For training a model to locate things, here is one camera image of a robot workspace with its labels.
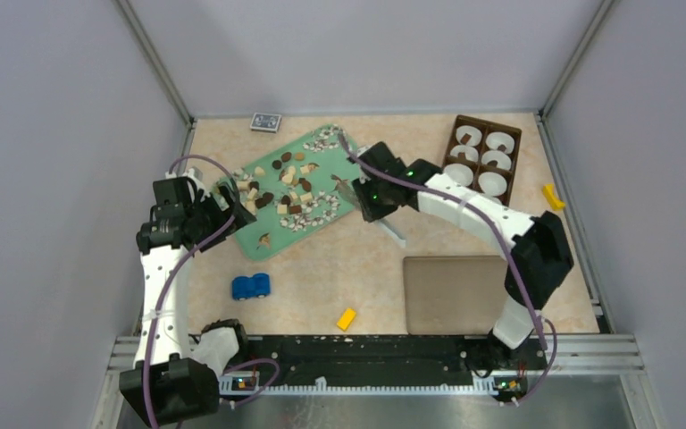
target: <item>yellow block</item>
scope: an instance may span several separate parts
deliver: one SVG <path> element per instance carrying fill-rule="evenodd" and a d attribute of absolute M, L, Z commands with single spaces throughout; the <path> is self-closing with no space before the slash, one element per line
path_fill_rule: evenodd
<path fill-rule="evenodd" d="M 543 187 L 543 195 L 546 196 L 546 200 L 548 201 L 548 204 L 551 206 L 552 210 L 561 210 L 566 206 L 564 201 L 558 199 L 556 194 L 554 194 L 553 183 L 549 183 Z"/>
<path fill-rule="evenodd" d="M 353 322 L 355 318 L 356 311 L 352 308 L 346 308 L 346 311 L 343 312 L 343 315 L 338 320 L 338 328 L 340 328 L 341 331 L 347 330 L 348 326 L 351 325 L 351 322 Z"/>

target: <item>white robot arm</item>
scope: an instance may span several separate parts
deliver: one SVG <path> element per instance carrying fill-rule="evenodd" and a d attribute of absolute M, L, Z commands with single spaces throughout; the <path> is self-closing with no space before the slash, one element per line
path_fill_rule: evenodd
<path fill-rule="evenodd" d="M 423 159 L 406 166 L 383 142 L 360 148 L 354 157 L 345 136 L 340 134 L 339 139 L 350 160 L 362 168 L 353 188 L 365 221 L 375 222 L 401 206 L 410 206 L 451 222 L 488 243 L 503 258 L 513 259 L 507 261 L 510 268 L 504 284 L 509 297 L 491 333 L 507 348 L 519 347 L 538 319 L 536 312 L 573 267 L 561 220 L 550 212 L 533 216 L 502 206 L 457 184 Z M 501 248 L 500 241 L 508 250 Z"/>
<path fill-rule="evenodd" d="M 154 182 L 156 204 L 136 235 L 146 279 L 143 332 L 134 367 L 120 374 L 120 391 L 148 425 L 146 382 L 151 399 L 148 411 L 160 425 L 212 414 L 220 398 L 216 374 L 247 342 L 235 320 L 210 325 L 202 335 L 204 347 L 193 352 L 188 341 L 190 256 L 197 248 L 206 251 L 255 221 L 234 190 L 220 186 L 219 191 L 227 204 L 224 208 L 195 168 L 180 177 L 168 173 L 166 179 Z M 234 220 L 225 229 L 231 216 Z M 208 244 L 198 244 L 218 233 Z M 152 327 L 155 333 L 149 332 Z M 146 365 L 150 370 L 144 374 Z"/>

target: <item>white zip tie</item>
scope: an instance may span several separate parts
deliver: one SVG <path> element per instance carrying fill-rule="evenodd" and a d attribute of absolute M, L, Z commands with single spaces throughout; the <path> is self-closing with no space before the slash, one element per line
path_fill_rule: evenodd
<path fill-rule="evenodd" d="M 458 226 L 459 228 L 461 228 L 461 218 L 462 218 L 462 215 L 464 214 L 464 209 L 466 208 L 466 203 L 468 203 L 472 197 L 473 197 L 473 195 L 471 195 L 471 194 L 465 195 L 462 198 L 461 203 L 459 203 L 459 205 L 458 205 L 457 211 L 459 213 L 459 217 L 458 217 L 458 219 L 456 219 L 456 226 Z"/>
<path fill-rule="evenodd" d="M 175 310 L 151 310 L 145 313 L 141 318 L 141 322 L 151 322 L 152 320 L 158 319 L 159 317 L 175 316 Z"/>

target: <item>mint green cutting board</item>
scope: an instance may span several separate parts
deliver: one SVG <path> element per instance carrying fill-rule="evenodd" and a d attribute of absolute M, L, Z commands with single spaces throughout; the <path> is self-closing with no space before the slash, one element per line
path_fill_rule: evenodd
<path fill-rule="evenodd" d="M 346 151 L 339 143 L 339 132 L 344 131 L 338 125 L 324 125 L 233 172 L 235 181 L 257 181 L 259 197 L 264 192 L 271 192 L 274 195 L 270 204 L 258 209 L 256 222 L 234 234 L 243 253 L 249 259 L 261 261 L 272 257 L 342 215 L 355 210 L 354 206 L 339 194 L 339 189 L 345 187 L 350 195 L 353 192 L 350 190 L 350 182 L 359 177 L 358 166 L 347 160 Z M 356 150 L 356 143 L 351 138 L 348 138 L 348 144 L 352 150 Z M 280 160 L 286 152 L 292 154 L 290 160 L 282 163 L 280 169 L 273 168 L 272 162 Z M 304 154 L 302 161 L 296 159 L 299 152 Z M 306 193 L 300 183 L 291 186 L 280 181 L 281 172 L 291 165 L 296 166 L 295 177 L 305 178 L 312 184 L 310 193 L 313 199 L 307 203 L 301 203 L 300 200 L 291 203 L 292 206 L 301 206 L 301 214 L 278 214 L 277 206 L 283 196 L 290 196 L 291 191 L 296 192 L 299 197 Z M 314 170 L 308 174 L 301 174 L 301 166 L 304 165 L 312 165 Z M 255 174 L 257 166 L 264 169 L 264 176 Z M 247 198 L 248 192 L 241 191 L 241 202 L 245 203 Z"/>

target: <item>white wall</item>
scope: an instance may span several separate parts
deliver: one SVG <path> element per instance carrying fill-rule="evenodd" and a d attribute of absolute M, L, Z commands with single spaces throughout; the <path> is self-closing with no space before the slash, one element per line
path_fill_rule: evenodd
<path fill-rule="evenodd" d="M 90 424 L 183 137 L 111 1 L 0 1 L 0 429 Z"/>
<path fill-rule="evenodd" d="M 615 326 L 686 428 L 686 2 L 621 2 L 551 123 Z"/>
<path fill-rule="evenodd" d="M 599 0 L 132 1 L 195 115 L 543 105 Z"/>

